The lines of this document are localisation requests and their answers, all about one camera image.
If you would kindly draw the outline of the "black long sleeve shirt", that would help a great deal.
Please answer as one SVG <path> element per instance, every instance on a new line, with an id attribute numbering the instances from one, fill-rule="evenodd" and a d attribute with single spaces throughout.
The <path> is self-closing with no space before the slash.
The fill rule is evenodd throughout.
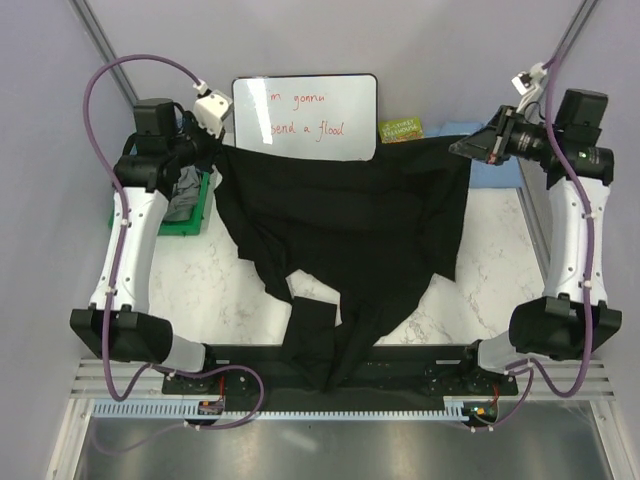
<path id="1" fill-rule="evenodd" d="M 303 160 L 225 147 L 217 211 L 241 259 L 291 305 L 284 360 L 336 388 L 454 279 L 471 163 L 434 137 L 381 144 L 368 161 Z"/>

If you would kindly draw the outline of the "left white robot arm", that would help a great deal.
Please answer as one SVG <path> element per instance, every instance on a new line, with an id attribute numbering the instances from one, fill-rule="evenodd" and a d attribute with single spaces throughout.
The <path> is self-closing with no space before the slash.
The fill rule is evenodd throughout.
<path id="1" fill-rule="evenodd" d="M 211 168 L 230 106 L 219 92 L 197 99 L 192 110 L 165 98 L 136 104 L 136 130 L 113 168 L 121 187 L 114 193 L 100 279 L 88 307 L 70 317 L 71 329 L 97 357 L 183 370 L 185 382 L 198 393 L 215 389 L 220 371 L 205 360 L 202 344 L 176 335 L 169 321 L 150 314 L 149 279 L 181 171 Z"/>

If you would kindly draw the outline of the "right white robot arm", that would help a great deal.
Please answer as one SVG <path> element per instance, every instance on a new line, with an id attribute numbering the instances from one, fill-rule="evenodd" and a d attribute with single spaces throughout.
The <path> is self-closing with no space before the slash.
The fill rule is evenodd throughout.
<path id="1" fill-rule="evenodd" d="M 469 393 L 483 392 L 494 372 L 528 356 L 581 360 L 621 327 L 622 313 L 609 307 L 602 273 L 603 216 L 614 178 L 614 154 L 597 144 L 607 104 L 603 93 L 569 89 L 551 127 L 503 105 L 486 126 L 449 147 L 489 165 L 512 157 L 539 163 L 552 212 L 543 293 L 517 306 L 508 330 L 480 341 L 477 359 L 458 368 L 459 384 Z"/>

